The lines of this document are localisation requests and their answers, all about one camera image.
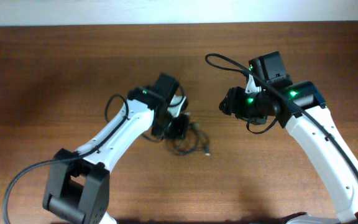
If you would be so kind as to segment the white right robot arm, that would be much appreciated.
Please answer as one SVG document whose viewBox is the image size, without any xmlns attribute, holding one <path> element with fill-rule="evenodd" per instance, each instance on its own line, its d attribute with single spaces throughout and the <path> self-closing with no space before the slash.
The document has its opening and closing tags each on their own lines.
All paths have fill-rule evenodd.
<svg viewBox="0 0 358 224">
<path fill-rule="evenodd" d="M 250 125 L 279 124 L 301 146 L 334 203 L 338 223 L 358 223 L 358 160 L 340 135 L 326 101 L 310 81 L 293 83 L 279 52 L 253 58 L 249 66 L 223 57 L 246 86 L 230 88 L 220 102 L 226 115 Z"/>
</svg>

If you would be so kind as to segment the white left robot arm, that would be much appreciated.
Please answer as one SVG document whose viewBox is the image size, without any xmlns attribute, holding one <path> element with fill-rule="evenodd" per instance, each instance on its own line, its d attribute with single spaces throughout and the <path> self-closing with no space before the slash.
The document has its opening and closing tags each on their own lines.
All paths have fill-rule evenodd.
<svg viewBox="0 0 358 224">
<path fill-rule="evenodd" d="M 123 98 L 120 112 L 91 140 L 53 157 L 42 206 L 70 223 L 115 223 L 109 215 L 110 174 L 131 144 L 151 130 L 157 139 L 175 138 L 188 124 L 187 100 L 174 77 L 161 73 L 150 86 Z"/>
</svg>

